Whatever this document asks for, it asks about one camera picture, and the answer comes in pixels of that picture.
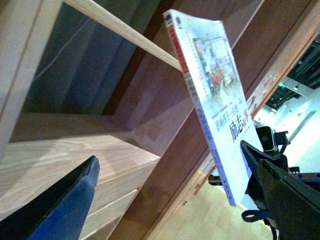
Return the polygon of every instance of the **book cover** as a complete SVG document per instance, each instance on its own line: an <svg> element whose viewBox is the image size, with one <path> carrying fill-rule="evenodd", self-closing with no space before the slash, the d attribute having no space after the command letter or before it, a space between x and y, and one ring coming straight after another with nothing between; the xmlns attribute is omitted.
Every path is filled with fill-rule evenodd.
<svg viewBox="0 0 320 240"><path fill-rule="evenodd" d="M248 115L223 22L173 9L163 17L226 196L237 206L252 174L240 141L259 150L262 146Z"/></svg>

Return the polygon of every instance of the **wooden cabinet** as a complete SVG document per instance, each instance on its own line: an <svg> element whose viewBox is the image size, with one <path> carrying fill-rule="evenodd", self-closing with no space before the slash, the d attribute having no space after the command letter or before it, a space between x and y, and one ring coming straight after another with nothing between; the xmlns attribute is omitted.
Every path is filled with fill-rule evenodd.
<svg viewBox="0 0 320 240"><path fill-rule="evenodd" d="M92 236L123 216L159 161L131 138L110 117L22 114L0 164L0 219L95 155L99 178L80 239Z"/></svg>
<svg viewBox="0 0 320 240"><path fill-rule="evenodd" d="M141 240L201 185L211 164L204 163L207 142L164 26L154 42L166 52L92 0L65 2L151 54L131 73L113 116L34 113L20 116L16 124L62 1L7 0L0 5L0 22L5 23L0 24L0 219L96 155L101 174L88 221L95 213L119 208L97 226L86 223L91 230L83 238L94 232L92 240L107 238L126 212L110 239ZM252 114L320 27L319 0L167 2L187 14L224 21ZM131 200L127 211L120 207Z"/></svg>

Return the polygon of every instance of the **black strap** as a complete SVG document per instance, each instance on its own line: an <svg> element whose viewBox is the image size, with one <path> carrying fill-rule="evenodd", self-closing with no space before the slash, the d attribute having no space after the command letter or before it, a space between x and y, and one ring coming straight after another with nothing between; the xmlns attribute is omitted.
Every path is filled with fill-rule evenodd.
<svg viewBox="0 0 320 240"><path fill-rule="evenodd" d="M246 210L241 214L243 221L247 223L254 223L258 220L263 220L266 218L272 218L270 210Z"/></svg>
<svg viewBox="0 0 320 240"><path fill-rule="evenodd" d="M271 228L272 237L273 237L272 240L277 240L277 239L278 239L278 236L277 236L277 231L276 231L276 229L275 229L273 226L270 226L270 228Z"/></svg>

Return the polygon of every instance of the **wooden panel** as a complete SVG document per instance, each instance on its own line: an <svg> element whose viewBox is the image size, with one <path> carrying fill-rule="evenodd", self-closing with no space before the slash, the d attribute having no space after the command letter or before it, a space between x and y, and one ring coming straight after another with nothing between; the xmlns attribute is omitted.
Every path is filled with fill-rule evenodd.
<svg viewBox="0 0 320 240"><path fill-rule="evenodd" d="M126 211L137 191L138 190L133 190L132 192L102 207L101 209L88 214L79 239L84 240L88 238L96 233L98 229L106 225L106 223L110 223L115 218L120 217Z"/></svg>
<svg viewBox="0 0 320 240"><path fill-rule="evenodd" d="M249 89L249 93L252 92L248 100L251 103L252 116L255 116L264 106L278 88L278 84L283 81L319 34L320 2L318 0L312 2L316 4L308 6L301 19L294 24L286 40L277 50L276 55L278 56L274 57L276 60L264 75L262 81L255 89L252 89L252 87Z"/></svg>
<svg viewBox="0 0 320 240"><path fill-rule="evenodd" d="M151 18L151 21L149 22L146 30L143 33L143 35L150 41L154 40L157 32L159 31L159 28L161 27L161 25L163 25L162 13L170 9L173 3L174 3L174 0L160 1L157 9L155 10ZM131 79L134 77L146 53L147 52L142 48L139 48L139 47L136 48L115 90L113 91L109 102L105 106L105 109L103 111L104 115L113 115L115 113L121 99L125 95L125 92L130 84Z"/></svg>
<svg viewBox="0 0 320 240"><path fill-rule="evenodd" d="M134 189L140 188L156 165L157 162L99 182L95 187L95 194L89 213L111 203Z"/></svg>
<svg viewBox="0 0 320 240"><path fill-rule="evenodd" d="M182 10L186 12L188 9L187 13L191 15L220 20L231 19L233 14L237 14L235 22L230 20L225 28L228 32L228 28L234 28L236 24L239 35L262 1L199 2L183 1L185 7ZM255 9L251 8L250 12L246 6L253 2L256 3ZM182 1L176 1L176 4L173 7L181 10ZM243 15L239 14L242 10L245 10ZM173 52L164 27L154 42ZM189 181L200 167L205 159L201 159L199 164L198 161L208 145L182 74L149 54L142 61L115 116L121 125L132 130L135 141L143 149L163 155L110 236L111 240L140 240L164 208L170 207L179 196L186 178Z"/></svg>
<svg viewBox="0 0 320 240"><path fill-rule="evenodd" d="M206 151L203 155L207 156L204 162L199 167L198 171L194 174L192 179L188 181L188 184L184 187L182 192L179 194L174 203L165 211L163 218L157 223L153 224L148 233L144 236L143 239L152 240L155 236L161 232L163 226L170 221L171 217L175 215L182 206L184 206L193 193L200 187L199 184L202 183L203 179L207 176L208 168L213 168L215 163L211 154L208 155Z"/></svg>
<svg viewBox="0 0 320 240"><path fill-rule="evenodd" d="M195 132L198 128L200 123L193 111L115 228L111 240L140 240L144 237L197 164L194 159L200 159L207 149L204 135Z"/></svg>
<svg viewBox="0 0 320 240"><path fill-rule="evenodd" d="M152 43L149 39L138 33L136 30L125 24L123 21L115 17L113 14L105 10L102 6L92 0L64 0L65 3L74 7L79 12L90 17L111 31L119 34L131 43L146 50L162 61L181 70L179 61L170 56L163 49Z"/></svg>
<svg viewBox="0 0 320 240"><path fill-rule="evenodd" d="M110 234L113 232L121 217L112 220L108 225L98 230L95 234L87 238L88 240L107 240Z"/></svg>
<svg viewBox="0 0 320 240"><path fill-rule="evenodd" d="M119 127L110 116L22 113L12 133L11 142L111 135L137 145L133 135Z"/></svg>
<svg viewBox="0 0 320 240"><path fill-rule="evenodd" d="M38 63L41 59L41 55L46 46L47 40L51 33L52 27L54 25L55 19L59 12L62 0L57 1L36 1L33 0L31 3L28 2L28 6L34 6L35 9L30 9L29 7L24 7L25 1L10 1L6 4L5 10L1 11L2 14L9 14L7 17L13 17L13 20L9 21L8 25L4 25L4 29L6 31L2 32L0 39L4 39L4 42L7 42L7 36L3 37L2 34L6 34L10 31L14 31L16 34L20 33L20 27L28 27L30 23L28 18L26 18L26 25L24 23L25 18L15 17L18 16L28 16L29 14L32 16L35 13L35 17L32 19L31 29L27 33L27 38L24 30L22 31L22 38L15 37L14 35L9 35L8 38L13 38L11 41L7 42L7 45L2 46L1 48L6 53L7 51L11 51L12 48L17 46L17 52L14 50L15 56L12 56L12 61L14 64L12 65L14 70L11 67L5 71L2 71L6 76L5 83L10 82L10 90L9 93L6 94L5 103L2 107L2 112L0 115L0 160L4 154L7 143L10 139L12 131L15 127L15 123L19 116L20 110L25 101L26 95L29 91L29 87L32 83L35 71L38 67ZM6 62L10 63L11 59L5 58Z"/></svg>
<svg viewBox="0 0 320 240"><path fill-rule="evenodd" d="M10 143L0 164L0 219L30 202L91 155L99 158L99 183L159 160L158 156L106 133Z"/></svg>
<svg viewBox="0 0 320 240"><path fill-rule="evenodd" d="M232 52L247 99L250 95L249 88L254 83L257 87L262 80L257 79L259 73L266 63L271 61L272 55L309 2L310 0L265 0L233 48Z"/></svg>
<svg viewBox="0 0 320 240"><path fill-rule="evenodd" d="M32 30L40 0L4 2L0 12L0 113Z"/></svg>
<svg viewBox="0 0 320 240"><path fill-rule="evenodd" d="M233 45L261 2L176 1L172 8L194 16L226 20L225 29ZM154 42L173 54L164 25ZM162 156L192 109L193 104L182 74L147 54L114 115L123 126L133 130L135 141L141 148Z"/></svg>

